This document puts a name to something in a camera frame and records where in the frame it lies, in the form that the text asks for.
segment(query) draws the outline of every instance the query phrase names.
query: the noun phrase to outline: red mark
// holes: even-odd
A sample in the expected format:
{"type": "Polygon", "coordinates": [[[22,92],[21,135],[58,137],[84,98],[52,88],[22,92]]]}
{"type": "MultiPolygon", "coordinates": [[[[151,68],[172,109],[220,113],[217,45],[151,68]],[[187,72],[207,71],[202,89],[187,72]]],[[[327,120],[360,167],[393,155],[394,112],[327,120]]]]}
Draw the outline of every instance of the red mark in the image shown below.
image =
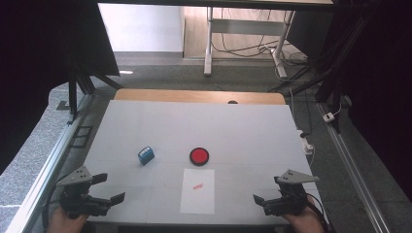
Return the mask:
{"type": "Polygon", "coordinates": [[[200,183],[200,184],[194,186],[193,189],[197,190],[197,189],[201,188],[202,186],[203,186],[203,183],[200,183]]]}

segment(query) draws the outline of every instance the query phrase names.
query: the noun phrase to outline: table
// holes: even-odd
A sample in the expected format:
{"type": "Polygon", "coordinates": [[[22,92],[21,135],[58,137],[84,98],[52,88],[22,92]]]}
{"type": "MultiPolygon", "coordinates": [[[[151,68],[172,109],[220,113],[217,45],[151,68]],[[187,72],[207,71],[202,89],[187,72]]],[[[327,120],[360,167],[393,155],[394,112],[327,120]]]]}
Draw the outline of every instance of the table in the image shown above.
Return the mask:
{"type": "MultiPolygon", "coordinates": [[[[85,166],[108,180],[90,195],[124,202],[95,222],[114,224],[276,225],[253,194],[280,198],[273,177],[288,169],[311,175],[290,107],[278,93],[121,89],[102,119],[85,166]],[[239,104],[226,104],[228,101],[239,104]],[[145,146],[155,157],[146,166],[137,153],[145,146]],[[196,167],[189,152],[203,147],[208,163],[196,167]],[[187,169],[214,171],[211,214],[181,213],[187,169]]],[[[319,198],[316,185],[305,189],[319,198]]]]}
{"type": "MultiPolygon", "coordinates": [[[[331,5],[330,0],[291,0],[291,1],[268,1],[268,2],[293,2],[313,5],[331,5]]],[[[208,34],[205,53],[204,75],[212,75],[212,34],[213,33],[228,33],[228,34],[247,34],[247,35],[267,35],[279,36],[279,43],[276,49],[270,50],[272,58],[275,62],[276,69],[280,79],[285,79],[287,74],[282,64],[280,54],[282,47],[291,26],[294,11],[290,11],[284,21],[253,21],[239,19],[223,19],[213,18],[213,7],[208,8],[208,34]]]]}

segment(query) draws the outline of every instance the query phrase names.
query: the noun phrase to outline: blue object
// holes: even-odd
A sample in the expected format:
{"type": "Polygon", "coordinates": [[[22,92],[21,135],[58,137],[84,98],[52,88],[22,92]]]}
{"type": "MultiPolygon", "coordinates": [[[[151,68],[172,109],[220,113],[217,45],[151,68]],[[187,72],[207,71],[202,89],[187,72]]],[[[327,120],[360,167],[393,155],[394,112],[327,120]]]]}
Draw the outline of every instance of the blue object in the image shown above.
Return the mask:
{"type": "Polygon", "coordinates": [[[140,163],[145,166],[148,162],[150,162],[154,157],[154,151],[150,147],[144,148],[142,151],[139,152],[138,154],[140,163]]]}

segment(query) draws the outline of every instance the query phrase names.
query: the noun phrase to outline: wooden floor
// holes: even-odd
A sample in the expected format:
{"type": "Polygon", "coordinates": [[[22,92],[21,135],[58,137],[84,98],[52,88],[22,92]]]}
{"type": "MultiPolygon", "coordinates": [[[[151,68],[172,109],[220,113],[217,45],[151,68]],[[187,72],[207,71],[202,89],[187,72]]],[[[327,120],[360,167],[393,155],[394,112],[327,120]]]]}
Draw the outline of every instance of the wooden floor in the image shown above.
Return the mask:
{"type": "MultiPolygon", "coordinates": [[[[184,7],[184,12],[186,20],[184,58],[204,59],[207,40],[207,8],[184,7]]],[[[214,8],[213,16],[214,18],[283,21],[285,11],[214,8]]],[[[276,46],[278,40],[278,36],[214,33],[212,36],[212,43],[216,49],[239,50],[235,53],[246,57],[218,51],[215,48],[212,48],[212,56],[217,59],[272,59],[268,51],[259,55],[255,54],[259,53],[259,48],[264,48],[264,44],[267,44],[269,47],[276,46]]],[[[286,56],[289,56],[289,54],[298,52],[299,50],[286,43],[283,51],[286,56]]]]}

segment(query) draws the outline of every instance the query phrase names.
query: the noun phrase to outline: white tabletop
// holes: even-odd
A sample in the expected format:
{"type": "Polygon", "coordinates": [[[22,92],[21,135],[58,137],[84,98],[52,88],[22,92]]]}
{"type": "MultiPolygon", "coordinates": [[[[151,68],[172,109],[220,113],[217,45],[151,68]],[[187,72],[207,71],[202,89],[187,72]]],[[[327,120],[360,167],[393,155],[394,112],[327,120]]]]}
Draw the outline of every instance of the white tabletop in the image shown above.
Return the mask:
{"type": "MultiPolygon", "coordinates": [[[[90,219],[119,224],[283,224],[253,194],[280,198],[273,177],[288,169],[311,175],[287,105],[112,100],[85,166],[92,175],[108,173],[91,187],[93,197],[126,193],[106,216],[90,219]],[[154,159],[142,166],[137,153],[147,146],[154,159]],[[197,147],[210,153],[202,167],[189,161],[197,147]],[[212,214],[181,213],[185,169],[214,171],[212,214]]],[[[304,187],[319,198],[314,183],[304,187]]]]}

